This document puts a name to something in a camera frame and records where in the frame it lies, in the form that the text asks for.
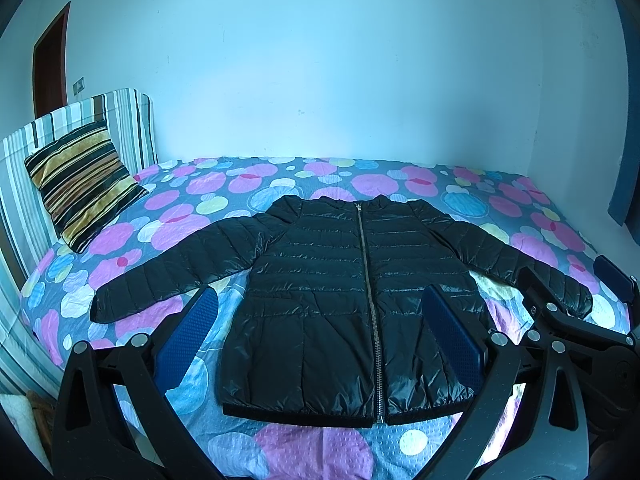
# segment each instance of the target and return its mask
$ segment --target striped pillow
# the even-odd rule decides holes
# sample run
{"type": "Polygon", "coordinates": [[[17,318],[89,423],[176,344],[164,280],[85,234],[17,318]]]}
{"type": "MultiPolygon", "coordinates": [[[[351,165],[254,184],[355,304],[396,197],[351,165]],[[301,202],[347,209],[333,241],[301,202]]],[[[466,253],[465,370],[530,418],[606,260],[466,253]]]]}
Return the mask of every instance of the striped pillow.
{"type": "Polygon", "coordinates": [[[105,120],[76,128],[28,156],[24,165],[58,235],[76,253],[147,194],[118,158],[105,120]]]}

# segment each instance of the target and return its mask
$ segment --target bedsheet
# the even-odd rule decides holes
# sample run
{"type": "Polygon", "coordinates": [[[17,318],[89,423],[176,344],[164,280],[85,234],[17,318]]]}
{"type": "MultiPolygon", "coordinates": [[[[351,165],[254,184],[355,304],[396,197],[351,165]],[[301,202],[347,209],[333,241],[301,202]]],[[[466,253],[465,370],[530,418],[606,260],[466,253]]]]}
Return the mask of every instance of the bedsheet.
{"type": "MultiPolygon", "coordinates": [[[[505,243],[586,285],[593,293],[588,320],[628,331],[626,308],[591,271],[596,253],[528,178],[452,166],[345,158],[200,158],[146,168],[136,180],[149,190],[89,245],[74,254],[59,240],[22,290],[21,319],[64,366],[72,345],[124,344],[150,333],[164,316],[188,301],[184,294],[110,325],[89,321],[94,291],[133,266],[156,256],[194,231],[222,218],[265,211],[284,194],[314,199],[425,199],[453,218],[480,225],[505,243]]],[[[522,296],[472,273],[497,326],[515,342],[531,320],[522,296]]],[[[459,415],[370,430],[304,428],[225,416],[214,381],[220,349],[246,286],[248,272],[213,283],[220,313],[178,388],[166,396],[199,446],[228,476],[264,480],[408,480],[443,442],[459,415]]],[[[505,410],[482,461],[494,458],[519,405],[522,386],[505,410]]],[[[129,397],[117,387],[126,419],[140,427],[129,397]]]]}

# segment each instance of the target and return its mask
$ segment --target white wall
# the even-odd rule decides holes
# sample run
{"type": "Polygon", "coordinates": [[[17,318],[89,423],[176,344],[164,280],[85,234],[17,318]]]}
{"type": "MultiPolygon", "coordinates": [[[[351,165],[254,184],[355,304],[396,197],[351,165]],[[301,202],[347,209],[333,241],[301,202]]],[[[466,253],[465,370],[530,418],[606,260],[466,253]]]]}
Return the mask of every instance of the white wall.
{"type": "Polygon", "coordinates": [[[640,247],[607,208],[626,134],[626,48],[615,0],[540,0],[543,81],[529,176],[629,274],[640,247]]]}
{"type": "MultiPolygon", "coordinates": [[[[33,119],[31,51],[69,0],[0,38],[0,134],[33,119]]],[[[537,0],[71,0],[66,76],[155,104],[162,158],[357,156],[526,173],[537,0]]]]}

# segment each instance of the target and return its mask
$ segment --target mattress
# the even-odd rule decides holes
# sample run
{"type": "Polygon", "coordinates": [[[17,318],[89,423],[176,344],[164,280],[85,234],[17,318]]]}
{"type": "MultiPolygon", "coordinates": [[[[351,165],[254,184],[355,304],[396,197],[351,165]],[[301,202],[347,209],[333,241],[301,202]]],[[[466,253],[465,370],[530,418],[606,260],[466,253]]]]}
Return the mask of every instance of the mattress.
{"type": "MultiPolygon", "coordinates": [[[[60,367],[75,342],[88,340],[96,349],[123,345],[135,333],[152,332],[189,299],[188,294],[177,296],[102,325],[90,322],[88,315],[98,287],[212,222],[263,212],[286,194],[428,200],[587,286],[594,298],[589,321],[623,333],[629,328],[625,306],[591,272],[594,249],[532,181],[517,174],[345,158],[221,157],[173,160],[135,178],[147,196],[112,221],[83,254],[71,252],[61,240],[54,244],[22,290],[22,322],[60,367]]],[[[531,324],[520,293],[472,276],[498,328],[519,341],[531,324]]],[[[180,386],[166,393],[212,462],[228,476],[258,480],[413,478],[460,415],[367,430],[283,426],[223,415],[214,394],[216,369],[247,277],[244,271],[212,284],[220,297],[219,316],[180,386]]],[[[483,462],[497,456],[522,391],[523,386],[514,387],[483,462]]],[[[125,389],[118,386],[116,392],[126,419],[143,431],[125,389]]]]}

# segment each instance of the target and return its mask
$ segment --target wooden door frame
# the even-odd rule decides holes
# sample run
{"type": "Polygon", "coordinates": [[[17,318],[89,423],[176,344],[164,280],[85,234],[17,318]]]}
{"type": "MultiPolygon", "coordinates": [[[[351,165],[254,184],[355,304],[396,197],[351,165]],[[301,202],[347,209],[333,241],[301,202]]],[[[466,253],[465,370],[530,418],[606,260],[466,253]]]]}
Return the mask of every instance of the wooden door frame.
{"type": "Polygon", "coordinates": [[[38,46],[40,45],[40,43],[42,42],[42,40],[44,40],[44,38],[46,38],[47,34],[49,33],[49,31],[51,30],[51,28],[58,22],[58,20],[62,19],[62,45],[60,46],[60,80],[62,82],[62,105],[66,106],[68,104],[67,100],[66,100],[66,69],[65,69],[65,59],[66,59],[66,22],[68,20],[69,17],[69,7],[71,6],[71,1],[69,1],[69,3],[67,3],[62,10],[60,10],[60,12],[58,13],[58,15],[51,20],[51,23],[49,23],[49,27],[47,27],[47,29],[42,33],[42,35],[40,36],[40,38],[38,38],[38,41],[36,41],[36,44],[33,46],[33,57],[31,57],[31,89],[32,89],[32,93],[33,93],[33,115],[34,117],[37,119],[37,111],[36,111],[36,94],[33,91],[33,89],[35,88],[35,83],[36,83],[36,64],[33,62],[33,59],[35,59],[35,54],[36,54],[36,50],[38,49],[38,46]]]}

